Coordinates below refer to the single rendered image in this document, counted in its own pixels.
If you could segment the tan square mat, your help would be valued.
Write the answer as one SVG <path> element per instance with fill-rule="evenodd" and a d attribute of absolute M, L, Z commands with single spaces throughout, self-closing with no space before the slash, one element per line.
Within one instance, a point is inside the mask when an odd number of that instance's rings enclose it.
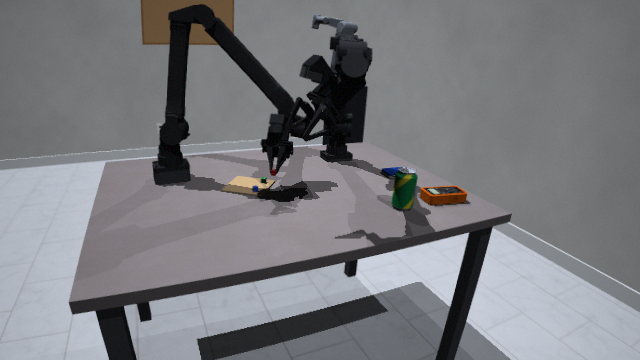
<path fill-rule="evenodd" d="M 239 194 L 263 196 L 267 190 L 273 185 L 275 180 L 266 179 L 266 183 L 261 183 L 260 178 L 251 178 L 237 176 L 229 184 L 227 184 L 221 191 L 232 192 Z M 252 190 L 252 186 L 258 186 L 258 192 Z"/>

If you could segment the green and yellow soda can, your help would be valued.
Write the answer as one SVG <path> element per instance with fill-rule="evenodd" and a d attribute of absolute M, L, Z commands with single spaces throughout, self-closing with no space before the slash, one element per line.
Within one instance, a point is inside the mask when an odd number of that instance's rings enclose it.
<path fill-rule="evenodd" d="M 395 174 L 392 205 L 401 211 L 407 211 L 413 207 L 417 183 L 416 170 L 401 167 Z"/>

